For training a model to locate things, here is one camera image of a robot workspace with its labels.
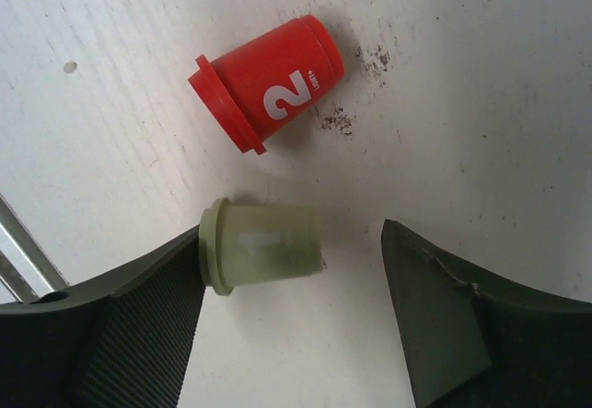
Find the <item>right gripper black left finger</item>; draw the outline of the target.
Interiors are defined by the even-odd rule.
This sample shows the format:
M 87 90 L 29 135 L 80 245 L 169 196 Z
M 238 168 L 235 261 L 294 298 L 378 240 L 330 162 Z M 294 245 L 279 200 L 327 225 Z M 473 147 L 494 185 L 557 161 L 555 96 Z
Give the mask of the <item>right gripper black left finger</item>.
M 75 286 L 2 304 L 2 406 L 177 406 L 204 292 L 190 229 Z

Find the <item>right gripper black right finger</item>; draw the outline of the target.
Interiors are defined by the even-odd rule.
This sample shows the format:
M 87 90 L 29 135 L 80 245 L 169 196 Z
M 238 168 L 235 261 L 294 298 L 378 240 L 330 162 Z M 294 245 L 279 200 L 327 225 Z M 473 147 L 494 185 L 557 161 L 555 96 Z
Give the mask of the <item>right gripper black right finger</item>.
M 591 306 L 503 278 L 388 220 L 381 251 L 419 407 L 587 407 Z

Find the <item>green capsule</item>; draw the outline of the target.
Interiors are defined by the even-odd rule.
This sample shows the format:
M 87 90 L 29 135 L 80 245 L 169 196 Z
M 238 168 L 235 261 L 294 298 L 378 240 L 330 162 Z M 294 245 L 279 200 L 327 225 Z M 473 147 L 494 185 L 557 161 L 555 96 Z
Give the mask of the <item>green capsule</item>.
M 220 198 L 203 211 L 198 238 L 203 282 L 221 296 L 323 269 L 319 224 L 307 208 Z

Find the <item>red capsule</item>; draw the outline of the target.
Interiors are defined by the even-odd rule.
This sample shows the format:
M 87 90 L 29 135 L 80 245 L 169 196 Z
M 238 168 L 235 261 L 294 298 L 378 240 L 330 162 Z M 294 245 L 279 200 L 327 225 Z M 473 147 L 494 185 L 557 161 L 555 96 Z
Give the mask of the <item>red capsule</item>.
M 339 49 L 313 15 L 292 19 L 210 61 L 196 58 L 188 78 L 242 153 L 264 141 L 329 93 L 344 77 Z

